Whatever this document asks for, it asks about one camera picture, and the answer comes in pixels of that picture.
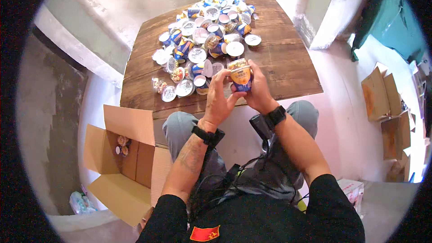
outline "black shirt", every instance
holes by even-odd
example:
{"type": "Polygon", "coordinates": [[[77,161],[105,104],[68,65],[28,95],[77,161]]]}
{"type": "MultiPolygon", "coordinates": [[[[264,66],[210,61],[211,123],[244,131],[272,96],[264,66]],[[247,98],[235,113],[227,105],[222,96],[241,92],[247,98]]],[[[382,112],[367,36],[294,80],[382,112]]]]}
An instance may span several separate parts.
{"type": "Polygon", "coordinates": [[[200,215],[187,230],[186,205],[174,195],[158,200],[137,242],[364,242],[363,224],[334,176],[317,177],[305,213],[265,195],[243,195],[200,215]]]}

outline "forearm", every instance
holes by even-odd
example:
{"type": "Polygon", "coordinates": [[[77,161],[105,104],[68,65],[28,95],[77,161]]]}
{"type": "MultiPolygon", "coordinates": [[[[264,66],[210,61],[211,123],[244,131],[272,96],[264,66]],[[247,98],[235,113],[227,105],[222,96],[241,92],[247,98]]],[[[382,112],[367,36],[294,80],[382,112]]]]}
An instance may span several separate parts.
{"type": "MultiPolygon", "coordinates": [[[[198,122],[198,127],[206,132],[215,132],[213,127],[206,126],[202,120],[198,122]]],[[[186,203],[200,175],[206,150],[207,145],[203,140],[192,134],[175,160],[161,195],[173,194],[186,203]]]]}
{"type": "Polygon", "coordinates": [[[290,115],[287,114],[286,119],[275,127],[275,133],[308,186],[318,176],[331,173],[315,140],[290,115]]]}

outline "chinese flag patch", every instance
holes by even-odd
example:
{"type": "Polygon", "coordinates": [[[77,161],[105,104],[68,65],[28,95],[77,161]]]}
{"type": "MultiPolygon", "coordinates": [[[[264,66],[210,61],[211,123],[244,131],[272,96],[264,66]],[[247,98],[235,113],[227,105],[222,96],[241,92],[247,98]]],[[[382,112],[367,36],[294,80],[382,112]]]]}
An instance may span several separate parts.
{"type": "Polygon", "coordinates": [[[215,239],[219,236],[219,227],[220,225],[214,228],[201,229],[194,226],[190,240],[205,242],[205,241],[215,239]]]}

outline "wood grain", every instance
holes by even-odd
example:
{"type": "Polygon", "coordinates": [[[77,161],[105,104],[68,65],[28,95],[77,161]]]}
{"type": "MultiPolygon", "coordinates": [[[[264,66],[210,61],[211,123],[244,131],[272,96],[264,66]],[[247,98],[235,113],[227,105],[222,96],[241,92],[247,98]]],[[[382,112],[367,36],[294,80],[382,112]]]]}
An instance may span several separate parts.
{"type": "MultiPolygon", "coordinates": [[[[258,20],[252,20],[252,33],[260,35],[262,42],[257,47],[245,46],[244,57],[257,63],[266,75],[270,93],[276,100],[322,93],[321,83],[305,46],[293,23],[276,0],[246,0],[256,7],[258,20]]],[[[176,98],[166,103],[151,89],[153,76],[164,78],[175,85],[169,74],[151,58],[162,47],[158,37],[175,22],[176,14],[188,6],[159,15],[143,23],[124,74],[120,106],[152,110],[153,119],[165,119],[175,111],[195,114],[206,108],[206,95],[196,93],[189,97],[176,98]]],[[[224,62],[221,56],[214,60],[224,62]]],[[[229,84],[225,94],[230,94],[229,84]]],[[[245,105],[240,99],[236,105],[245,105]]]]}

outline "sleeve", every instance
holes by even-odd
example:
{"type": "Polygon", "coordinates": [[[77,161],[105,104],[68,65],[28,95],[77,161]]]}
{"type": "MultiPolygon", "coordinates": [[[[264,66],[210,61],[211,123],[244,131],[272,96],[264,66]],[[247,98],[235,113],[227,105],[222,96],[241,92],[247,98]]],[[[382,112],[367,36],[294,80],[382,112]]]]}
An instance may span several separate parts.
{"type": "Polygon", "coordinates": [[[159,198],[137,242],[178,242],[187,230],[186,204],[171,194],[159,198]]]}
{"type": "Polygon", "coordinates": [[[309,188],[307,215],[319,222],[316,231],[334,242],[365,242],[362,221],[333,175],[317,177],[309,188]]]}

